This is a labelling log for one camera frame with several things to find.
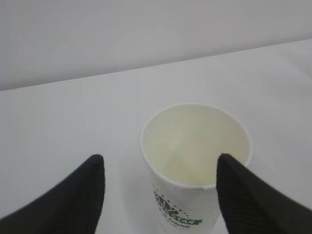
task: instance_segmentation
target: white paper cup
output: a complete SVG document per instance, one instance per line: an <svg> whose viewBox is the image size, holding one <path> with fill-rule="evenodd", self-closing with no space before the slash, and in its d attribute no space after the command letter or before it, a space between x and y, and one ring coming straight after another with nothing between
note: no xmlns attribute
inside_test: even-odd
<svg viewBox="0 0 312 234"><path fill-rule="evenodd" d="M217 158L227 153L248 165L252 151L250 135L233 115L192 103L154 114L140 146L167 234L209 234L220 215Z"/></svg>

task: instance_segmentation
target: table surface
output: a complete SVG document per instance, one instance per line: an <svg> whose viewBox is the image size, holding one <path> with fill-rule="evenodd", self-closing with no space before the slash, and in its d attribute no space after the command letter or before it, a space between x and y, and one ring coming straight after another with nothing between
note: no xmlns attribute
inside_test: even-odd
<svg viewBox="0 0 312 234"><path fill-rule="evenodd" d="M183 102L237 116L252 136L251 170L312 208L311 61L312 39L0 92L0 217L102 154L97 234L154 233L138 136L154 112ZM226 233L222 219L214 233Z"/></svg>

